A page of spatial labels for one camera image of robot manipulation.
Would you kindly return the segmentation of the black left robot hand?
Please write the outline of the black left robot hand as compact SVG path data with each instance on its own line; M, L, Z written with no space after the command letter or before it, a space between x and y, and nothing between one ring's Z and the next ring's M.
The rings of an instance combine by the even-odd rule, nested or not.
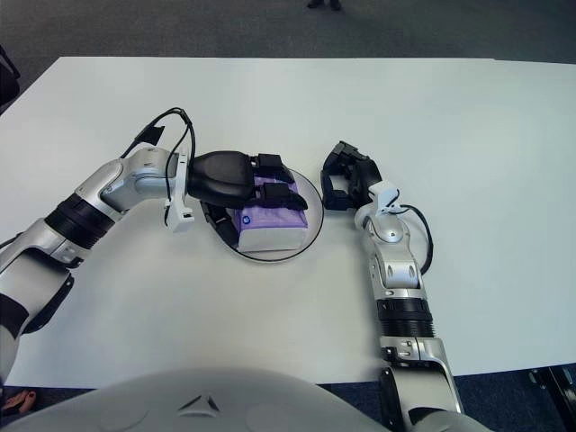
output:
M206 221L227 246L239 247L239 227L230 211L281 209L303 212L306 200L293 190L293 174L274 154L249 156L214 151L189 163L187 193L200 201Z

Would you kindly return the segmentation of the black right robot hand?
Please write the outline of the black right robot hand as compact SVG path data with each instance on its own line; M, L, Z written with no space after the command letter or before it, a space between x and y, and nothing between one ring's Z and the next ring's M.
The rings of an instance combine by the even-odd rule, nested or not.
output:
M336 189L332 176L343 176L347 189ZM320 171L324 208L332 211L359 209L370 203L369 187L382 181L379 169L368 156L341 140L328 154Z

